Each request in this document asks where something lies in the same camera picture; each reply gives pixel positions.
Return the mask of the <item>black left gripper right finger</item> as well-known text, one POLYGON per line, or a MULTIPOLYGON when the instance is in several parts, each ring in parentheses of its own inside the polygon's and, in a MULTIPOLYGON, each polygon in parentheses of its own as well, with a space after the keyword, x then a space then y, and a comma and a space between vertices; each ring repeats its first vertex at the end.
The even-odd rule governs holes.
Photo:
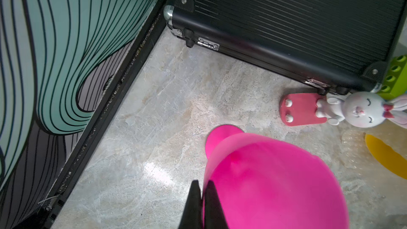
POLYGON ((205 229, 228 229, 229 226, 213 181, 208 181, 203 196, 203 227, 205 229))

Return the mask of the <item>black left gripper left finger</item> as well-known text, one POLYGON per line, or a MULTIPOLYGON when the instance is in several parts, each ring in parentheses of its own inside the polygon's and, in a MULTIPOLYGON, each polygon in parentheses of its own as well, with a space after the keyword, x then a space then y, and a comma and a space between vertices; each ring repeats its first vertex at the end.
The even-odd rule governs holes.
POLYGON ((202 229, 202 199, 199 181, 191 183, 178 229, 202 229))

